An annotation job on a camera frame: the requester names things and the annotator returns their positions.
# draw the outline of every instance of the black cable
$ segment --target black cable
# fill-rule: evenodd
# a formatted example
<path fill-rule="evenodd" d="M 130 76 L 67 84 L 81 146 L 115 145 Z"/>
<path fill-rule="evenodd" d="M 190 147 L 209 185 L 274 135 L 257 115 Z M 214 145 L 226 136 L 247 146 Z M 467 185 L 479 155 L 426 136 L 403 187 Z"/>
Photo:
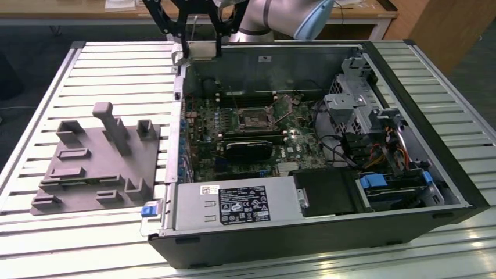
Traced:
<path fill-rule="evenodd" d="M 315 106 L 315 105 L 318 104 L 318 102 L 319 102 L 319 100 L 317 100 L 315 102 L 310 102 L 310 103 L 309 103 L 309 108 L 311 109 L 313 106 Z"/>
<path fill-rule="evenodd" d="M 315 111 L 318 111 L 318 112 L 326 112 L 327 109 L 318 109 L 318 108 L 317 108 L 319 102 L 322 102 L 322 100 L 317 100 L 314 103 L 311 103 L 311 104 L 309 105 L 309 108 L 313 109 L 314 112 L 315 112 Z"/>
<path fill-rule="evenodd" d="M 335 140 L 339 140 L 339 141 L 343 139 L 339 135 L 325 135 L 321 139 L 327 138 L 327 137 L 331 137 L 331 138 L 334 138 Z"/>
<path fill-rule="evenodd" d="M 333 148 L 333 160 L 337 161 L 337 148 L 341 147 L 342 145 L 338 144 L 334 148 Z"/>
<path fill-rule="evenodd" d="M 349 163 L 349 165 L 353 167 L 353 168 L 357 168 L 357 169 L 363 169 L 343 153 L 338 152 L 335 149 L 333 149 L 331 146 L 327 145 L 326 142 L 323 142 L 323 138 L 325 137 L 335 137 L 337 135 L 326 135 L 323 137 L 319 137 L 319 133 L 318 133 L 318 116 L 319 116 L 319 109 L 322 107 L 325 103 L 325 100 L 321 100 L 318 102 L 318 105 L 314 109 L 314 133 L 317 134 L 317 137 L 319 139 L 319 142 L 323 144 L 323 146 L 334 153 L 337 154 L 339 157 L 342 157 L 345 159 L 345 161 Z"/>
<path fill-rule="evenodd" d="M 342 6 L 342 4 L 341 3 L 338 3 L 338 2 L 335 2 L 341 7 L 339 7 L 339 9 L 341 9 L 341 11 L 342 11 L 342 25 L 345 24 L 345 13 L 343 13 L 343 6 Z"/>
<path fill-rule="evenodd" d="M 306 80 L 302 80 L 302 81 L 310 81 L 313 84 L 315 84 L 315 86 L 323 91 L 323 93 L 326 94 L 326 90 L 325 88 L 318 84 L 318 82 L 315 80 L 311 80 L 311 79 L 306 79 Z M 298 88 L 298 84 L 295 85 L 294 87 L 294 92 L 295 91 L 299 91 L 299 88 Z"/>

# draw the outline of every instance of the white sticker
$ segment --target white sticker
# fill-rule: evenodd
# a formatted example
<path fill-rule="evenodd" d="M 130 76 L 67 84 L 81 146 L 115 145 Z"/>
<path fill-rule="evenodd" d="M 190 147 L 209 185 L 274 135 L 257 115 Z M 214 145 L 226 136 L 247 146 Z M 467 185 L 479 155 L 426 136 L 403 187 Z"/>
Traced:
<path fill-rule="evenodd" d="M 202 185 L 201 195 L 219 194 L 219 185 Z"/>
<path fill-rule="evenodd" d="M 257 212 L 257 215 L 258 216 L 267 216 L 270 214 L 270 212 L 269 211 L 259 211 L 259 212 Z"/>
<path fill-rule="evenodd" d="M 273 62 L 273 56 L 259 56 L 259 63 Z"/>

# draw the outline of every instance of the cable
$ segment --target cable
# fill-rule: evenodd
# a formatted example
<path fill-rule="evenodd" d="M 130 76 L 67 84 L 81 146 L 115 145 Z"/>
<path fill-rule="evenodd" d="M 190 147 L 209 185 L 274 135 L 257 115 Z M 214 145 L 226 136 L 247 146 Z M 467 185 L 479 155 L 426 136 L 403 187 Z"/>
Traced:
<path fill-rule="evenodd" d="M 410 161 L 409 153 L 402 147 L 398 148 L 398 151 L 402 152 L 402 154 L 403 154 L 405 168 L 409 169 L 409 161 Z"/>
<path fill-rule="evenodd" d="M 337 161 L 337 148 L 341 147 L 342 145 L 338 144 L 334 148 L 333 148 L 333 160 Z"/>
<path fill-rule="evenodd" d="M 195 27 L 197 27 L 197 21 L 199 20 L 199 15 L 195 16 L 195 19 L 194 19 L 194 30 L 193 30 L 193 37 L 191 37 L 191 41 L 194 41 L 194 36 L 195 36 Z"/>
<path fill-rule="evenodd" d="M 327 137 L 331 137 L 331 138 L 334 138 L 335 140 L 342 140 L 343 138 L 339 136 L 339 135 L 325 135 L 322 138 L 321 138 L 321 140 L 323 139 L 323 138 L 327 138 Z"/>
<path fill-rule="evenodd" d="M 335 2 L 335 3 L 337 3 L 337 5 L 339 6 L 339 7 L 335 7 L 335 8 L 341 9 L 341 11 L 342 11 L 342 25 L 343 25 L 343 24 L 345 24 L 345 13 L 343 13 L 343 10 L 345 10 L 345 9 L 347 9 L 347 10 L 353 10 L 354 8 L 343 8 L 343 6 L 342 6 L 341 3 L 338 3 L 338 2 Z"/>
<path fill-rule="evenodd" d="M 374 150 L 377 147 L 381 147 L 381 144 L 375 144 L 371 148 L 371 157 L 370 157 L 370 160 L 373 160 L 373 155 L 374 155 Z"/>
<path fill-rule="evenodd" d="M 337 154 L 339 157 L 342 157 L 345 159 L 345 161 L 349 163 L 349 165 L 357 169 L 362 169 L 362 167 L 341 152 L 338 152 L 337 150 L 333 149 L 331 146 L 327 145 L 326 142 L 323 142 L 323 138 L 325 137 L 339 137 L 338 135 L 326 135 L 323 137 L 319 137 L 319 133 L 318 133 L 318 116 L 319 116 L 319 109 L 322 107 L 325 103 L 325 100 L 321 100 L 318 102 L 318 105 L 317 107 L 314 108 L 314 133 L 317 134 L 317 138 L 319 139 L 319 142 L 323 144 L 323 146 L 334 153 Z"/>
<path fill-rule="evenodd" d="M 326 93 L 326 90 L 325 88 L 318 84 L 318 82 L 315 80 L 311 80 L 311 79 L 306 79 L 306 80 L 302 80 L 302 81 L 310 81 L 313 84 L 315 84 L 315 86 L 323 91 L 323 93 Z M 298 89 L 298 86 L 295 85 L 294 87 L 294 91 L 299 91 Z"/>
<path fill-rule="evenodd" d="M 213 153 L 213 155 L 214 155 L 214 157 L 219 157 L 219 158 L 222 158 L 222 159 L 227 160 L 227 158 L 226 158 L 225 156 L 221 156 L 221 155 L 218 155 L 218 154 L 214 154 L 214 153 Z"/>
<path fill-rule="evenodd" d="M 366 166 L 365 166 L 365 169 L 369 169 L 371 166 L 379 164 L 382 161 L 385 161 L 386 159 L 386 156 L 385 154 L 381 155 L 371 163 L 369 163 Z"/>

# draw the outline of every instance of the gray plastic peg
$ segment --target gray plastic peg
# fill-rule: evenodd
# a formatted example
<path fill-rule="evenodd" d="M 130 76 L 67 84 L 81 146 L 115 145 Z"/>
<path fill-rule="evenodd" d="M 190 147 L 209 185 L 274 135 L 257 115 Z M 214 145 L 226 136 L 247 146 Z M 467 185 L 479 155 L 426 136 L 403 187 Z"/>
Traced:
<path fill-rule="evenodd" d="M 62 121 L 55 134 L 61 138 L 65 145 L 81 145 L 78 134 L 83 134 L 85 129 L 82 128 L 77 120 Z"/>
<path fill-rule="evenodd" d="M 114 118 L 113 109 L 114 106 L 110 102 L 97 103 L 94 106 L 94 116 L 102 120 L 109 136 L 113 138 L 121 155 L 127 156 L 131 154 L 131 148 L 127 143 L 127 129 L 122 121 L 118 121 Z"/>

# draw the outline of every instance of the aluminum extrusion table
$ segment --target aluminum extrusion table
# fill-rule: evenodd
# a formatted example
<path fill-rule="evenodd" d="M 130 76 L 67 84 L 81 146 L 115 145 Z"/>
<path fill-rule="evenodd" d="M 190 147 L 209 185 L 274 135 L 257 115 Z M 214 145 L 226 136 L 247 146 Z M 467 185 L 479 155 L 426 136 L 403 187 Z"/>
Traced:
<path fill-rule="evenodd" d="M 496 204 L 496 134 L 415 45 L 375 45 L 491 205 Z M 409 244 L 177 270 L 141 234 L 141 208 L 30 215 L 65 119 L 102 125 L 95 102 L 115 104 L 126 124 L 162 125 L 155 196 L 165 194 L 170 42 L 75 44 L 0 175 L 0 277 L 78 278 L 447 278 L 496 272 L 496 208 Z M 386 94 L 394 106 L 394 100 Z"/>

